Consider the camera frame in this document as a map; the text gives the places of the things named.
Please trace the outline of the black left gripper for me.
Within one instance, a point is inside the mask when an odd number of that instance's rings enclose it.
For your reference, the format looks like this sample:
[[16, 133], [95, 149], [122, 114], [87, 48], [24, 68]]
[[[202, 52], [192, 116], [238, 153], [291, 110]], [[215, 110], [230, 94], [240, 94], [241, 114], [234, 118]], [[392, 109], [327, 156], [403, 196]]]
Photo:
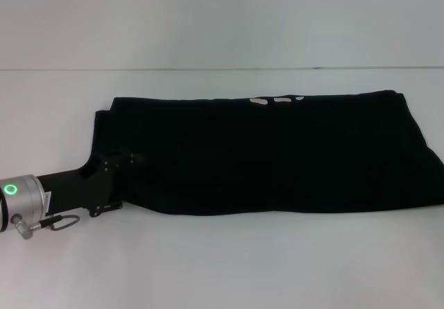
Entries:
[[47, 215], [77, 208], [89, 211], [91, 217], [123, 207], [114, 193], [116, 175], [130, 167], [145, 167], [147, 158], [140, 153], [111, 151], [91, 154], [79, 169], [38, 176], [45, 192], [51, 193]]

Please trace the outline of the black t-shirt with white print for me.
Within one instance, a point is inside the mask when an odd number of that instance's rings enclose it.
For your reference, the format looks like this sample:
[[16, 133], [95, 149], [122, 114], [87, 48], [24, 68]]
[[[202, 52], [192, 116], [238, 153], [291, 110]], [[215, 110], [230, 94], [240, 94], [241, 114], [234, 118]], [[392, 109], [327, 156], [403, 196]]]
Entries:
[[147, 165], [116, 196], [170, 215], [375, 212], [444, 205], [444, 163], [403, 94], [166, 101], [116, 98], [92, 150]]

